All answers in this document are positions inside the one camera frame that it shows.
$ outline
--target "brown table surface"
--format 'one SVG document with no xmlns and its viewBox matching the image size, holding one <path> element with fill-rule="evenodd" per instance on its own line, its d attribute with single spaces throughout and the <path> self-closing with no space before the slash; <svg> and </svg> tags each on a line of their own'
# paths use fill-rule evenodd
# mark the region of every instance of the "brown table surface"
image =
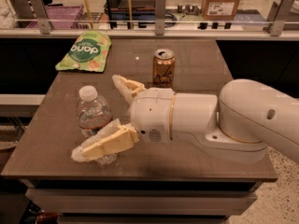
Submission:
<svg viewBox="0 0 299 224">
<path fill-rule="evenodd" d="M 112 39 L 103 74 L 58 74 L 2 175 L 36 180 L 275 181 L 277 174 L 267 155 L 255 164 L 237 164 L 212 158 L 189 143 L 139 142 L 106 166 L 71 159 L 72 150 L 84 141 L 75 113 L 78 90 L 84 85 L 94 85 L 107 98 L 114 118 L 125 123 L 128 105 L 111 77 L 119 74 L 148 87 L 152 56 L 159 48 L 175 52 L 175 91 L 218 94 L 221 87 L 232 80 L 215 41 Z"/>
</svg>

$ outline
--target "aluminum can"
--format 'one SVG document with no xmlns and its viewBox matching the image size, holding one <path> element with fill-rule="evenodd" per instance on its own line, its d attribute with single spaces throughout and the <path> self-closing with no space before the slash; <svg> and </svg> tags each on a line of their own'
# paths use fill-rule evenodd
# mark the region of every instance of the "aluminum can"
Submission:
<svg viewBox="0 0 299 224">
<path fill-rule="evenodd" d="M 172 88 L 176 59 L 171 49 L 158 49 L 152 63 L 153 87 Z"/>
</svg>

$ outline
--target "chip bag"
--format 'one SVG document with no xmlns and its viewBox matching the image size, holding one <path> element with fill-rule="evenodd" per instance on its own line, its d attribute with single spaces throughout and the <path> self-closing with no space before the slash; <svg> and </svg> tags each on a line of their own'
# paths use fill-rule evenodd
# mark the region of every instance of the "chip bag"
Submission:
<svg viewBox="0 0 299 224">
<path fill-rule="evenodd" d="M 81 34 L 71 50 L 56 64 L 58 71 L 81 70 L 103 72 L 111 45 L 109 36 L 96 31 Z"/>
</svg>

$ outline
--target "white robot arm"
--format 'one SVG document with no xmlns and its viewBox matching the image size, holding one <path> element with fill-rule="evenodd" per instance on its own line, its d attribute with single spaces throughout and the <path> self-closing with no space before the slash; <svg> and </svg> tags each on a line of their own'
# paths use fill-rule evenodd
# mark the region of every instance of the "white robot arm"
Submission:
<svg viewBox="0 0 299 224">
<path fill-rule="evenodd" d="M 130 118 L 146 142 L 188 141 L 241 163 L 260 160 L 271 146 L 299 162 L 299 102 L 259 82 L 231 81 L 219 98 L 150 88 L 133 100 Z"/>
</svg>

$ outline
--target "can lid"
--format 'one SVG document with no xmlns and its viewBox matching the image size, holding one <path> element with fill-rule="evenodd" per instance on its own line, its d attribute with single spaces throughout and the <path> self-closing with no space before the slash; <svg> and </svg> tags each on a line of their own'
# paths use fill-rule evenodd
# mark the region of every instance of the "can lid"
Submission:
<svg viewBox="0 0 299 224">
<path fill-rule="evenodd" d="M 158 49 L 155 52 L 155 57 L 162 60 L 169 60 L 174 56 L 174 52 L 171 49 Z"/>
<path fill-rule="evenodd" d="M 78 95 L 82 101 L 90 102 L 97 97 L 97 90 L 94 86 L 83 86 L 79 91 Z"/>
</svg>

